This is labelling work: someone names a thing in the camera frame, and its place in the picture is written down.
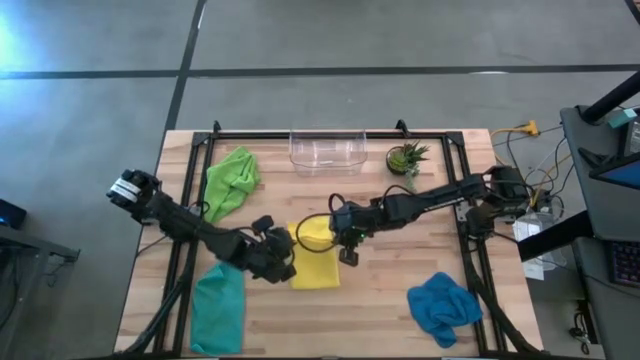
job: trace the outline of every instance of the yellow towel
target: yellow towel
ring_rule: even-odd
[[[288,224],[291,237],[296,238],[295,224]],[[300,237],[304,244],[312,249],[325,249],[331,245],[333,234],[329,230],[329,217],[321,216],[311,218],[300,227]],[[340,286],[338,273],[338,257],[335,249],[324,253],[312,253],[305,250],[300,244],[293,247],[296,255],[293,266],[296,268],[296,276],[291,281],[293,289],[324,289]]]

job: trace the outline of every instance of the wooden table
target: wooden table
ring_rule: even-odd
[[[471,172],[483,172],[494,165],[488,131],[461,131]],[[163,191],[178,200],[192,134],[193,131],[167,133],[157,171],[158,178],[163,181]],[[242,145],[256,155],[262,176],[262,183],[245,205],[223,219],[220,226],[246,226],[265,214],[273,216],[277,225],[284,226],[307,214],[326,212],[327,198],[333,192],[341,193],[347,200],[366,204],[368,199],[380,196],[389,185],[403,182],[402,177],[391,175],[385,168],[387,150],[402,143],[402,140],[369,140],[368,160],[359,175],[301,178],[289,160],[286,140],[217,140],[213,163]],[[421,163],[421,173],[415,181],[418,191],[447,183],[442,146],[437,141],[423,140],[422,143],[430,145],[431,149],[427,154],[430,160]],[[192,199],[199,188],[201,164],[196,167]],[[510,231],[506,225],[498,228],[503,232]],[[157,229],[146,228],[140,246],[160,236]],[[170,241],[162,242],[136,260],[116,350],[130,345],[158,309],[170,248]],[[502,308],[526,339],[542,348],[517,246],[494,238],[487,242],[487,248]],[[456,328],[458,343],[449,349],[441,349],[430,335],[420,330],[411,318],[407,304],[407,290],[423,284],[437,271],[448,273],[461,286],[466,285],[450,207],[427,213],[401,230],[377,233],[374,238],[365,240],[358,252],[358,267],[340,264],[341,286],[336,289],[296,291],[291,290],[288,283],[272,285],[264,280],[252,280],[246,273],[244,355],[425,357],[478,354],[471,326]],[[213,254],[200,243],[195,279],[215,263]],[[166,348],[171,347],[174,320],[175,316],[169,321]],[[495,349],[488,311],[485,311],[484,320],[490,349]],[[189,330],[188,321],[182,354],[198,356],[189,350]]]

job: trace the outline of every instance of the computer keyboard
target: computer keyboard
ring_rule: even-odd
[[[640,242],[606,241],[611,282],[640,288]]]

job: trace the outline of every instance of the concrete floor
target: concrete floor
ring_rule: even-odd
[[[195,0],[1,0],[0,71],[177,70],[195,8]],[[637,26],[621,0],[209,0],[192,68],[633,64]],[[550,129],[562,107],[588,104],[630,74],[189,79],[176,128],[214,120],[227,129],[384,128],[402,118],[413,128],[535,119]],[[104,194],[125,168],[155,169],[175,86],[175,78],[0,80],[0,198],[29,211],[25,231],[82,249],[55,288],[39,289],[16,358],[110,353],[140,227]],[[551,131],[513,151],[530,168],[561,138]],[[504,145],[497,151],[507,156]],[[573,175],[562,196],[567,213],[583,208]],[[580,355],[566,332],[577,295],[552,283],[531,288],[545,348]]]

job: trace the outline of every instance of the blue towel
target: blue towel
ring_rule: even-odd
[[[196,283],[191,350],[211,356],[239,354],[244,333],[244,274],[219,262]]]
[[[409,289],[407,299],[411,316],[443,348],[456,343],[454,326],[482,318],[478,301],[442,272],[433,275],[424,285]]]

